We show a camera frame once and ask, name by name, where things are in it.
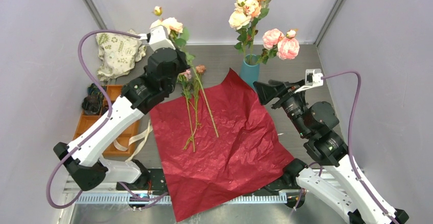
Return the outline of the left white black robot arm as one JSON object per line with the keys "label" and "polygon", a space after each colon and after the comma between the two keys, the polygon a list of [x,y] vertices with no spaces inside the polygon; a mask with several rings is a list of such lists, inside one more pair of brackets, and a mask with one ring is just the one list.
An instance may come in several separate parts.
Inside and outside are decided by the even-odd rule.
{"label": "left white black robot arm", "polygon": [[144,74],[122,87],[120,96],[99,120],[69,144],[59,142],[53,148],[82,191],[101,183],[121,182],[137,190],[147,187],[150,173],[138,160],[107,160],[102,154],[130,125],[169,97],[178,75],[187,69],[186,53],[159,48],[148,58]]}

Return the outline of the cream printed ribbon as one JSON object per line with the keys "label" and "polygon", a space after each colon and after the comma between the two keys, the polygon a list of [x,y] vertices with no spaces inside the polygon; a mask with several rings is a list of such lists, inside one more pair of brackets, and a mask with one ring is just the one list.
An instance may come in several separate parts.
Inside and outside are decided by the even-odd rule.
{"label": "cream printed ribbon", "polygon": [[[136,149],[132,153],[132,155],[129,158],[127,158],[125,160],[125,162],[132,161],[132,159],[142,150],[142,148],[144,147],[145,143],[147,142],[147,139],[148,139],[148,137],[152,131],[153,131],[153,127],[152,127],[151,121],[149,120],[148,126],[143,132],[139,133],[138,135],[132,136],[128,140],[128,146],[131,146],[136,142],[139,142],[139,144],[136,146]],[[122,152],[125,152],[128,149],[126,146],[122,146],[120,143],[118,143],[117,140],[113,141],[113,145],[117,150],[122,151]]]}

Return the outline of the cream white rose stem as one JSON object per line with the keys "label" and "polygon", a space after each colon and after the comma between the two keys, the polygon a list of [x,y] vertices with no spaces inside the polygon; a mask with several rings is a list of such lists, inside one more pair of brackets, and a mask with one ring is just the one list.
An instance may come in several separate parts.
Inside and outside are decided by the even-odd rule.
{"label": "cream white rose stem", "polygon": [[235,9],[229,17],[229,25],[234,29],[239,36],[235,49],[242,51],[243,57],[247,55],[247,48],[252,38],[252,33],[249,33],[251,23],[257,15],[257,10],[260,13],[259,3],[257,0],[236,0]]}

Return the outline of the pink rose stem large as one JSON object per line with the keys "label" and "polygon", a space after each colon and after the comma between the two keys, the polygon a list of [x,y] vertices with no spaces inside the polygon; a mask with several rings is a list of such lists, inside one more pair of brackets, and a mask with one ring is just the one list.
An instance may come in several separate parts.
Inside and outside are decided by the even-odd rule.
{"label": "pink rose stem large", "polygon": [[293,60],[298,56],[300,44],[296,39],[298,30],[290,29],[283,33],[278,29],[266,31],[263,36],[263,49],[257,64],[266,64],[270,59]]}

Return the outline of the peach rose stem tall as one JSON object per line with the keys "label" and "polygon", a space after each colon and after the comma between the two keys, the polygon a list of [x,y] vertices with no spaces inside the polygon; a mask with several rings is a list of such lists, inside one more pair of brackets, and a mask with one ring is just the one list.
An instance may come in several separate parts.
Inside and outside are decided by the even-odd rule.
{"label": "peach rose stem tall", "polygon": [[258,33],[258,30],[256,29],[256,26],[260,20],[265,18],[269,13],[269,2],[271,0],[253,0],[255,10],[252,12],[251,15],[251,25],[248,30],[248,47],[250,48],[250,57],[249,57],[249,64],[253,64],[252,60],[252,54],[253,54],[253,43],[254,38]]}

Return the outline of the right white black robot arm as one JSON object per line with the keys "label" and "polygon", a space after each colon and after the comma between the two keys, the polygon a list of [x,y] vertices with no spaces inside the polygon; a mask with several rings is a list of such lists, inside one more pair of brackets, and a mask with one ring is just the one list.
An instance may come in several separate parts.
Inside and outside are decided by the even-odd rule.
{"label": "right white black robot arm", "polygon": [[388,204],[375,189],[371,197],[366,187],[372,185],[362,180],[363,173],[349,156],[348,145],[333,128],[339,124],[332,105],[316,102],[309,106],[305,91],[298,91],[304,81],[295,83],[255,81],[253,83],[262,105],[272,104],[272,109],[282,108],[295,126],[308,155],[339,183],[334,187],[299,159],[294,159],[283,170],[284,184],[310,191],[337,212],[346,223],[406,223],[408,214]]}

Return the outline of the pink flower bouquet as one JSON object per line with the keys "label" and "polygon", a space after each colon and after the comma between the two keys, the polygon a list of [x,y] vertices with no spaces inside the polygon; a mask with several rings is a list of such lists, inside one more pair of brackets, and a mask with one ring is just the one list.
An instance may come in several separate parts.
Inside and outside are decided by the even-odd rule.
{"label": "pink flower bouquet", "polygon": [[196,152],[195,135],[201,123],[198,118],[198,103],[200,93],[200,82],[202,75],[206,72],[205,65],[195,67],[195,72],[190,68],[187,71],[180,73],[177,76],[177,83],[181,85],[181,95],[185,98],[186,108],[188,112],[188,122],[190,127],[190,136],[187,139],[184,150],[191,145],[193,152]]}

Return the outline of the dark red wrapping paper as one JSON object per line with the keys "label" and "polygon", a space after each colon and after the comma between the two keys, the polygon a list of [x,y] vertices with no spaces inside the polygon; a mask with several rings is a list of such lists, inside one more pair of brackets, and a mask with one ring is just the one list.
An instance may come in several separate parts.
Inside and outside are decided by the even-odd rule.
{"label": "dark red wrapping paper", "polygon": [[197,110],[180,97],[150,111],[178,222],[271,183],[294,159],[256,92],[234,70],[205,94],[208,103]]}

